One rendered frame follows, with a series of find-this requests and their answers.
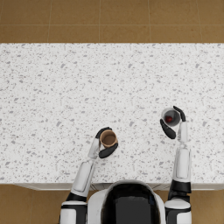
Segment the brown cup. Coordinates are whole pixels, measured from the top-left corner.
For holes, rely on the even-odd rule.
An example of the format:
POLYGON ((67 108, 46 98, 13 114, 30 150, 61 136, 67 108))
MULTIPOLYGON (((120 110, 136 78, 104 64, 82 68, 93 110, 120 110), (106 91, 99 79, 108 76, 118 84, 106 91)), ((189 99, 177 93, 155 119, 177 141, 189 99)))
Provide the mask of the brown cup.
POLYGON ((116 134, 113 130, 107 129, 101 133, 100 142, 105 148, 112 147, 117 143, 116 134))

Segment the grey cup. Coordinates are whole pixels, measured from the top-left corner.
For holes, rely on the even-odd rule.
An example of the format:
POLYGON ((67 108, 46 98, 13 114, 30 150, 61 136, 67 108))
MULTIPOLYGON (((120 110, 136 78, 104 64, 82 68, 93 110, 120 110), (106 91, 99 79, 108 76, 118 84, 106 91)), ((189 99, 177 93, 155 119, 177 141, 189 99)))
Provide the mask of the grey cup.
POLYGON ((165 108, 162 111, 161 117, 164 123, 171 127, 178 125, 180 122, 180 114, 174 108, 165 108))

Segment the robot body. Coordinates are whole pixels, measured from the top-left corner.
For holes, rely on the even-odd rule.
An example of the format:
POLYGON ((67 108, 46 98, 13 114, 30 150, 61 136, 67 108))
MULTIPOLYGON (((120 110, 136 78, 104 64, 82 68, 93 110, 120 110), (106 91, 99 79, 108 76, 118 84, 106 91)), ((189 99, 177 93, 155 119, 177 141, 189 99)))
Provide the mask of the robot body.
POLYGON ((149 185, 118 181, 89 198, 87 224, 166 224, 165 205, 149 185))

